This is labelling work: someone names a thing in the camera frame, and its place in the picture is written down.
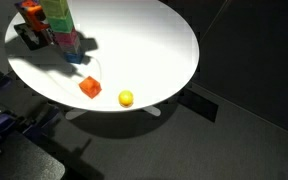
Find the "orange cube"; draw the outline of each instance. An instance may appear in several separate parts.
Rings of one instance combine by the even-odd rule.
[[[98,95],[98,93],[101,92],[102,88],[99,82],[97,82],[95,79],[93,79],[91,76],[88,76],[85,78],[80,84],[79,84],[81,90],[84,94],[89,96],[90,98],[94,98]]]

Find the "pink block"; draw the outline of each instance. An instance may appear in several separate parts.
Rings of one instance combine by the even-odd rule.
[[[71,33],[54,32],[54,35],[58,44],[74,44],[77,38],[77,32],[74,27]]]

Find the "dark floor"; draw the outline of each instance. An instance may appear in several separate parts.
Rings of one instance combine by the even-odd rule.
[[[160,104],[160,118],[89,112],[50,127],[43,146],[95,179],[288,180],[288,132],[199,86],[191,90],[219,105],[215,123],[177,103]],[[16,80],[0,103],[27,115],[46,102],[32,92]],[[17,101],[3,99],[12,94]]]

